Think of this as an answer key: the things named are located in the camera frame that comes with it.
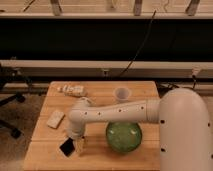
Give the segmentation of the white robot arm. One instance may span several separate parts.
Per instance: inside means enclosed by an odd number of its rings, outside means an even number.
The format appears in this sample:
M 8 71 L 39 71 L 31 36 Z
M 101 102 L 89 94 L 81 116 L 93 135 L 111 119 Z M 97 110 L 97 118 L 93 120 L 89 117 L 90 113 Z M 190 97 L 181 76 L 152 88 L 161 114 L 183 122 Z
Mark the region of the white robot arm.
M 202 97 L 176 88 L 160 99 L 93 107 L 81 98 L 69 112 L 68 136 L 84 135 L 88 123 L 148 122 L 159 125 L 160 171 L 213 171 L 213 134 Z

